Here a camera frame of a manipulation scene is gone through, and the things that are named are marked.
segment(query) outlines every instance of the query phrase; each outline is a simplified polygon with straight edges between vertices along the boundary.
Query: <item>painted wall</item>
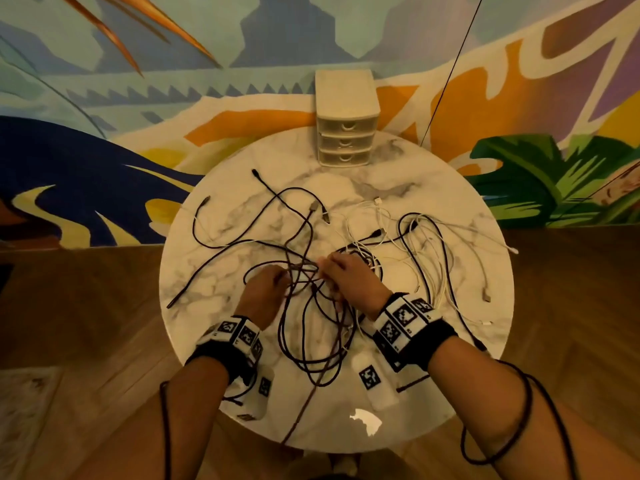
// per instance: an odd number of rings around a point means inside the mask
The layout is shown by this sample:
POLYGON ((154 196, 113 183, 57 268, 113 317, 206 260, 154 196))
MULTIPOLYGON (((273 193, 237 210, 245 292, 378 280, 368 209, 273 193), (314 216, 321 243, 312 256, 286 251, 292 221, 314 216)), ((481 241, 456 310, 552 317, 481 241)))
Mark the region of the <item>painted wall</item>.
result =
POLYGON ((504 226, 639 220, 640 0, 482 0, 463 45, 479 1, 0 0, 0 239, 163 242, 215 164, 314 124, 318 67, 372 68, 379 129, 504 226))

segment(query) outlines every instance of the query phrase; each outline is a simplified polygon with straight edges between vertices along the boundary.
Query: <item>wooden floor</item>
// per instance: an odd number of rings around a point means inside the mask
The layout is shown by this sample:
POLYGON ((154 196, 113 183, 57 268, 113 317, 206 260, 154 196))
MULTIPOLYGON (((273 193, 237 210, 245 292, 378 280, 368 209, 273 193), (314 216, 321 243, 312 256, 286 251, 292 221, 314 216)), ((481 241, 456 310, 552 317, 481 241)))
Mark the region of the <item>wooden floor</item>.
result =
MULTIPOLYGON (((640 459, 640 226, 505 237, 520 250, 505 359, 640 459)), ((158 305, 161 252, 0 255, 16 264, 0 295, 0 368, 63 367, 26 480, 66 478, 178 370, 158 305)), ((464 462, 460 429, 453 419, 395 451, 428 479, 497 478, 464 462)), ((219 415, 201 476, 274 479, 291 458, 219 415)))

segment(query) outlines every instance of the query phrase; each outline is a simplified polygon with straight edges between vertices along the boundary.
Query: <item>person's right hand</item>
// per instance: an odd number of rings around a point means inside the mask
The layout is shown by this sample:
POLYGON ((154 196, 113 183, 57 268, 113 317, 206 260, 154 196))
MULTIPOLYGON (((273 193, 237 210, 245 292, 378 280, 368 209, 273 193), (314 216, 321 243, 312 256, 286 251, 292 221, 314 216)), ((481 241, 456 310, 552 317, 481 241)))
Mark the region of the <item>person's right hand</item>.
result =
POLYGON ((329 282, 334 298, 338 302, 346 299, 372 321, 392 295, 359 256, 331 253, 319 258, 317 265, 320 277, 329 282))

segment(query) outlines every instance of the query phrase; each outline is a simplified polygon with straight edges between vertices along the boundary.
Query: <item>marble table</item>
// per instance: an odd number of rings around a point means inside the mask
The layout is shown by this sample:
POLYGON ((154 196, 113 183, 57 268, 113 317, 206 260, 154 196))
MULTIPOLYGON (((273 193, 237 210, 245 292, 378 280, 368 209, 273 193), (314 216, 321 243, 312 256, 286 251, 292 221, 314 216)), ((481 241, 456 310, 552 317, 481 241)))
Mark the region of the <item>marble table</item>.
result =
MULTIPOLYGON (((393 217, 407 212, 423 212, 442 221, 470 226, 504 242, 496 220, 474 188, 447 165, 428 151, 402 138, 377 133, 372 161, 367 166, 349 169, 326 168, 318 165, 314 154, 315 128, 299 128, 263 138, 238 151, 217 165, 196 186, 176 215, 164 246, 160 268, 160 304, 171 343, 181 362, 193 351, 197 339, 215 322, 233 313, 244 288, 242 277, 254 264, 268 259, 283 259, 278 250, 266 250, 256 243, 242 244, 206 266, 188 291, 171 309, 166 306, 180 291, 194 270, 215 252, 198 245, 191 235, 193 213, 206 196, 210 201, 199 214, 196 232, 199 238, 212 244, 231 241, 255 217, 271 194, 260 184, 253 168, 267 183, 279 191, 300 186, 316 193, 332 215, 332 223, 325 224, 320 212, 315 212, 316 238, 309 257, 327 255, 344 245, 343 216, 351 215, 350 224, 358 238, 379 228, 376 216, 356 204, 382 199, 382 206, 393 217)), ((313 199, 302 192, 290 192, 286 201, 306 214, 313 199)), ((301 219, 282 205, 272 205, 248 235, 283 243, 300 226, 301 219)), ((505 248, 493 241, 461 228, 456 236, 443 228, 442 232, 455 256, 451 278, 462 313, 468 326, 487 346, 491 355, 499 358, 504 349, 513 314, 513 275, 505 248), (482 272, 478 258, 482 260, 482 272), (486 274, 492 299, 483 300, 482 290, 486 274)), ((301 250, 303 242, 298 243, 301 250)), ((402 262, 405 258, 391 244, 373 249, 382 257, 384 282, 391 290, 412 292, 417 279, 402 262)), ((300 323, 306 296, 293 298, 289 309, 286 334, 293 352, 300 356, 300 323)), ((470 340, 453 309, 441 307, 445 319, 460 337, 470 340)), ((307 353, 321 358, 328 354, 335 338, 336 327, 314 308, 307 315, 307 353)), ((304 372, 286 359, 276 341, 274 322, 261 334, 265 351, 261 363, 275 371, 275 380, 268 412, 259 421, 242 422, 244 427, 280 442, 289 431, 312 385, 304 372)), ((370 347, 371 342, 357 336, 349 351, 352 355, 370 347)), ((399 374, 385 371, 397 386, 405 385, 423 375, 414 365, 399 374)), ((338 379, 316 392, 302 421, 289 439, 290 446, 323 452, 364 452, 405 442, 428 433, 454 412, 432 380, 400 393, 399 402, 383 411, 373 411, 381 420, 380 427, 367 427, 356 410, 372 411, 364 387, 349 365, 349 356, 338 379)), ((220 409, 236 419, 237 407, 222 403, 220 409)))

